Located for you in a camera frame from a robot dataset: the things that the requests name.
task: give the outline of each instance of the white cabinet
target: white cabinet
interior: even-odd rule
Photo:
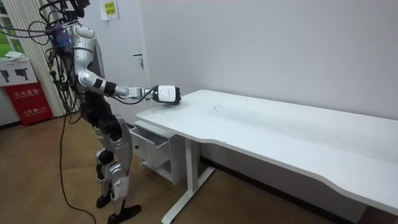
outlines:
[[[132,148],[142,165],[177,184],[187,174],[185,138],[143,121],[130,129]]]

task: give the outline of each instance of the yellow sign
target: yellow sign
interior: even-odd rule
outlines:
[[[108,16],[116,14],[116,9],[114,8],[113,2],[105,3],[105,12],[106,12],[106,15],[108,15]]]

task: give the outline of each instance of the robot elbow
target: robot elbow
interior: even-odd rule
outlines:
[[[81,85],[84,87],[90,88],[91,86],[94,86],[95,80],[96,80],[96,75],[91,74],[90,72],[84,71],[84,72],[79,72],[78,74],[79,82]]]

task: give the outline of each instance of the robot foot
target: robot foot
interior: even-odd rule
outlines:
[[[97,199],[96,206],[97,208],[103,208],[105,205],[107,205],[111,201],[111,194],[108,194],[107,196],[99,196]]]
[[[108,224],[119,224],[124,222],[134,216],[136,216],[141,211],[141,205],[134,205],[128,208],[124,208],[120,211],[118,216],[112,214],[108,218]]]

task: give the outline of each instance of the humanoid robot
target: humanoid robot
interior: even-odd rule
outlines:
[[[97,199],[96,206],[102,208],[113,200],[115,211],[108,218],[108,223],[121,223],[137,215],[141,206],[125,207],[132,162],[131,136],[123,118],[112,114],[104,95],[178,104],[181,100],[180,89],[168,85],[153,88],[127,87],[107,81],[104,78],[101,51],[95,31],[76,20],[77,17],[84,17],[84,7],[89,5],[89,2],[69,0],[74,11],[65,10],[66,2],[49,1],[40,11],[46,7],[61,8],[64,18],[53,25],[62,26],[63,29],[52,32],[54,49],[63,66],[71,68],[68,79],[79,95],[82,117],[93,126],[103,145],[95,156],[97,180],[101,185],[101,196]]]

